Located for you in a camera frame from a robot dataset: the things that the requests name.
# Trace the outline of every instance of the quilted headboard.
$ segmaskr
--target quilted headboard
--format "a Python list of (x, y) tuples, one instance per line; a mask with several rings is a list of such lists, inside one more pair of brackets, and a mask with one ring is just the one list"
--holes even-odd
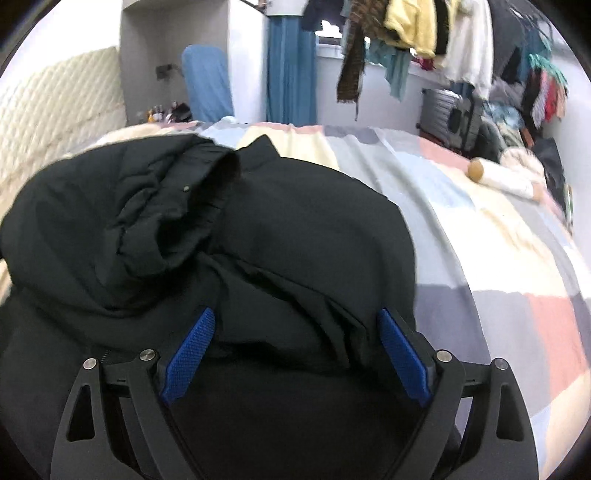
[[(23, 184), (63, 154), (126, 124), (119, 51), (91, 51), (0, 92), (0, 220)], [(0, 263), (0, 302), (8, 285)]]

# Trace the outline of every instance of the white wall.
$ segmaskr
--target white wall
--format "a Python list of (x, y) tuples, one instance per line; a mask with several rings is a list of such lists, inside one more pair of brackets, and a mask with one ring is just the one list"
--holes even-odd
[(573, 186), (574, 241), (591, 266), (591, 82), (572, 52), (555, 54), (553, 63), (569, 82), (566, 117), (544, 128), (554, 137), (564, 166), (566, 181)]
[(416, 124), (423, 106), (422, 89), (440, 88), (434, 73), (426, 73), (433, 79), (409, 74), (407, 90), (402, 102), (390, 95), (390, 85), (384, 79), (385, 69), (368, 64), (363, 76), (363, 89), (359, 98), (359, 118), (355, 122), (355, 104), (337, 103), (336, 86), (343, 62), (340, 59), (318, 57), (316, 98), (320, 125), (356, 125), (403, 130), (417, 134)]
[(0, 89), (55, 63), (118, 46), (122, 0), (61, 0), (31, 31), (0, 78)]
[(300, 17), (306, 0), (267, 0), (267, 15), (295, 15)]
[[(228, 52), (229, 0), (194, 0), (169, 10), (162, 25), (166, 44), (166, 63), (181, 66), (181, 54), (189, 45), (219, 47)], [(184, 79), (173, 74), (170, 79), (170, 100), (189, 102)]]
[(242, 123), (267, 117), (267, 18), (240, 0), (230, 0), (228, 68), (234, 115)]
[(159, 36), (149, 34), (159, 28), (161, 15), (152, 10), (122, 14), (121, 79), (130, 124), (138, 123), (154, 105), (170, 103), (168, 82), (158, 81), (155, 72), (158, 65), (168, 63), (165, 44)]

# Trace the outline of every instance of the brown scarf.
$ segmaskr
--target brown scarf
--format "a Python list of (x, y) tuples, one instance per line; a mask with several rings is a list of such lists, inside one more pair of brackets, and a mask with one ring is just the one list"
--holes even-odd
[(349, 35), (345, 48), (336, 97), (339, 102), (357, 102), (361, 93), (361, 75), (365, 68), (365, 37), (380, 39), (390, 45), (400, 40), (398, 34), (384, 27), (389, 0), (353, 0), (349, 15)]

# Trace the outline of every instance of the luggage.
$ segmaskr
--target luggage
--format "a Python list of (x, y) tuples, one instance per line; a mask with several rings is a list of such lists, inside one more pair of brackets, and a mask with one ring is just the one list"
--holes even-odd
[(441, 141), (446, 148), (471, 151), (480, 128), (483, 102), (451, 90), (423, 90), (421, 131)]

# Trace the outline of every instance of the screw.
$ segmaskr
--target screw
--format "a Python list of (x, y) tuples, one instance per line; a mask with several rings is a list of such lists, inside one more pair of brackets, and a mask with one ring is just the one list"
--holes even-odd
[(151, 348), (148, 348), (147, 350), (144, 350), (143, 352), (140, 353), (139, 358), (141, 360), (143, 360), (144, 362), (149, 362), (155, 356), (156, 356), (156, 352), (154, 350), (152, 350)]
[(82, 366), (84, 367), (84, 370), (92, 370), (94, 367), (96, 367), (96, 363), (96, 358), (89, 358), (84, 360), (84, 364), (82, 364)]
[(507, 360), (503, 358), (495, 358), (495, 367), (497, 367), (499, 370), (507, 370), (509, 368), (509, 364), (507, 363)]
[(443, 362), (444, 364), (452, 361), (452, 355), (447, 350), (439, 350), (437, 352), (437, 360)]

